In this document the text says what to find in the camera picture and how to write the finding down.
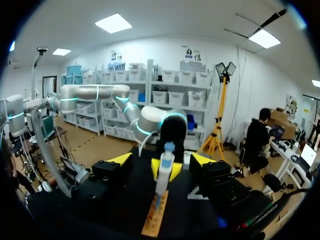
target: black cable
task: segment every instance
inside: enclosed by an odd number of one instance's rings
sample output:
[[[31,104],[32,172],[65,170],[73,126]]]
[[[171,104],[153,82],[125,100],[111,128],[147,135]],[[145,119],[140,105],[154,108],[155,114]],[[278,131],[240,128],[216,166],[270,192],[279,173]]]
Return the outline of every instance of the black cable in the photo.
[[[240,65],[239,47],[236,47],[236,52],[237,52],[237,60],[238,60],[238,65],[239,65],[238,90],[237,90],[236,103],[235,103],[235,107],[234,107],[234,112],[233,112],[233,117],[232,117],[231,125],[230,125],[230,128],[229,128],[229,130],[228,130],[228,133],[227,133],[226,137],[229,137],[229,135],[232,134],[232,132],[233,132],[233,131],[236,129],[236,127],[237,127],[236,114],[237,114],[237,112],[238,112],[238,106],[239,106],[240,86],[241,86],[241,83],[242,83],[242,80],[243,80],[243,76],[244,76],[244,72],[245,72],[245,67],[246,67],[246,63],[247,63],[248,50],[245,51],[243,69],[242,69],[242,73],[240,74],[241,65]]]
[[[292,197],[292,196],[295,195],[295,194],[307,193],[307,192],[309,192],[309,189],[308,189],[308,188],[300,188],[300,189],[297,189],[297,190],[295,190],[295,191],[292,191],[292,192],[288,193],[287,195],[288,195],[288,197],[290,198],[290,197]]]

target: ceiling light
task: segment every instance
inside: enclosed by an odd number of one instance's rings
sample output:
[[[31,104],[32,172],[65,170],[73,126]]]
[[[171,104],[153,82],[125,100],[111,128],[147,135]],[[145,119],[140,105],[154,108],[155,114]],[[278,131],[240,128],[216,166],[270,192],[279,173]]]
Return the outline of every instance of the ceiling light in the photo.
[[[278,39],[276,39],[274,36],[263,29],[249,37],[249,40],[255,42],[256,44],[259,44],[265,49],[271,48],[281,43]]]
[[[315,87],[320,88],[320,81],[312,80],[312,83]]]
[[[13,41],[13,43],[11,44],[11,47],[10,47],[10,49],[9,49],[10,52],[12,52],[13,50],[15,50],[15,44],[16,44],[16,42]]]
[[[70,53],[70,52],[71,52],[71,50],[58,48],[57,50],[55,50],[55,51],[52,53],[52,55],[65,56],[65,55],[67,55],[67,54]]]
[[[95,25],[111,34],[132,28],[130,23],[128,23],[119,14],[115,14],[100,21],[97,21]]]

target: white wall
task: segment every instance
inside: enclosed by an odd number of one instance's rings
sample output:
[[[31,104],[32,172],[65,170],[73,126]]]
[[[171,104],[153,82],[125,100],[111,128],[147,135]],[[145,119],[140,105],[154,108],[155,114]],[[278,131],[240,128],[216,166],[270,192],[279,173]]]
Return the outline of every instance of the white wall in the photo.
[[[42,96],[42,79],[45,76],[57,76],[60,81],[60,68],[56,65],[38,66],[35,72],[35,88]],[[0,98],[6,98],[11,95],[20,94],[27,97],[31,95],[32,68],[21,68],[13,70],[12,67],[6,67],[2,73],[0,81]]]
[[[189,46],[190,48],[199,50],[202,54],[202,59],[204,59],[206,63],[207,69],[212,70],[214,65],[220,62],[228,64],[228,62],[232,61],[237,66],[228,86],[224,119],[222,121],[222,129],[224,136],[226,136],[235,111],[239,75],[242,75],[246,55],[246,52],[241,49],[238,58],[237,48],[235,46],[185,38],[160,37],[138,39],[91,50],[88,53],[66,62],[61,72],[65,72],[67,66],[74,64],[82,65],[82,69],[94,69],[95,66],[100,68],[101,65],[107,67],[111,61],[111,51],[122,53],[122,60],[127,63],[126,68],[128,67],[128,63],[144,63],[147,65],[147,60],[153,59],[154,63],[164,70],[179,70],[180,61],[184,60],[186,52],[186,48],[182,46]],[[208,129],[208,134],[214,127],[213,119],[219,107],[218,80],[214,81],[214,85],[215,96],[212,103],[212,113],[210,115],[212,121]],[[240,85],[236,127],[232,136],[238,140],[243,131],[244,120],[259,117],[261,108],[284,108],[287,94],[294,96],[298,104],[302,104],[301,89],[285,73],[269,61],[248,52]],[[302,108],[300,105],[298,108],[295,121],[301,124]]]

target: computer monitor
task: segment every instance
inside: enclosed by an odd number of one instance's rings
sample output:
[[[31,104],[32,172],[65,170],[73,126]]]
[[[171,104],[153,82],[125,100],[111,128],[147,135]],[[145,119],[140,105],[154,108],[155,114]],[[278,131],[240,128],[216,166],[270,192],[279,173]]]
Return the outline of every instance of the computer monitor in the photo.
[[[270,135],[274,136],[275,139],[280,140],[284,135],[285,129],[282,126],[275,124],[270,130]]]
[[[311,167],[316,159],[317,152],[312,149],[308,144],[304,145],[301,153],[301,158]]]

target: white storage bin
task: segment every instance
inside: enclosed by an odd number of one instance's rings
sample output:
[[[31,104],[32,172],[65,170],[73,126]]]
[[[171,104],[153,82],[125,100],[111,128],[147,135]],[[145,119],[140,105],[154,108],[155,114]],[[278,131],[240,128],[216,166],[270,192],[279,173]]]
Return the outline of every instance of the white storage bin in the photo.
[[[157,104],[165,104],[167,102],[167,91],[152,91],[152,102]]]
[[[177,72],[171,70],[162,70],[162,82],[174,83]]]
[[[124,113],[120,109],[116,110],[116,116],[119,120],[127,122],[126,116],[124,115]]]
[[[105,109],[113,108],[115,106],[114,101],[111,99],[103,100],[101,104],[102,104],[102,108],[105,108]]]
[[[81,107],[80,107],[80,111],[79,113],[83,113],[83,114],[92,114],[93,112],[96,111],[96,105],[95,104],[92,104],[92,103],[89,103],[89,104],[83,104]]]
[[[127,76],[128,72],[127,71],[115,71],[115,81],[116,82],[126,82],[127,81]]]
[[[85,126],[85,127],[92,127],[92,126],[96,125],[96,119],[85,116],[82,118],[82,123],[83,123],[83,126]]]
[[[130,127],[128,127],[128,128],[126,129],[126,136],[127,136],[127,138],[130,139],[130,140],[136,140],[135,133],[134,133],[134,131],[131,130]]]
[[[123,137],[123,138],[127,137],[127,129],[123,125],[117,125],[114,128],[117,136]]]
[[[129,69],[135,70],[135,69],[145,69],[146,66],[143,63],[129,63]]]
[[[115,81],[114,71],[104,71],[101,79],[101,84],[108,84]]]
[[[114,108],[102,108],[102,116],[107,119],[115,118],[117,112]]]
[[[104,126],[104,134],[106,135],[115,135],[116,134],[116,129],[114,125],[105,125]]]
[[[179,72],[179,83],[181,84],[192,84],[192,80],[194,78],[193,71],[180,71]]]
[[[181,92],[168,92],[169,93],[169,104],[170,105],[182,105],[184,99],[184,93]]]
[[[146,71],[143,69],[133,69],[128,71],[129,82],[139,82],[145,80]]]
[[[130,90],[129,101],[137,102],[139,97],[139,90]]]
[[[188,105],[192,108],[202,108],[205,105],[205,92],[204,91],[189,91],[188,92]]]
[[[196,73],[196,84],[199,86],[209,86],[211,80],[211,74],[205,72]]]
[[[84,124],[84,122],[82,121],[82,118],[83,118],[82,116],[77,116],[77,117],[76,117],[79,125],[83,125],[83,124]]]
[[[83,72],[82,84],[96,84],[94,70],[88,69]]]
[[[186,150],[198,150],[200,148],[199,139],[194,135],[187,135],[183,147]]]

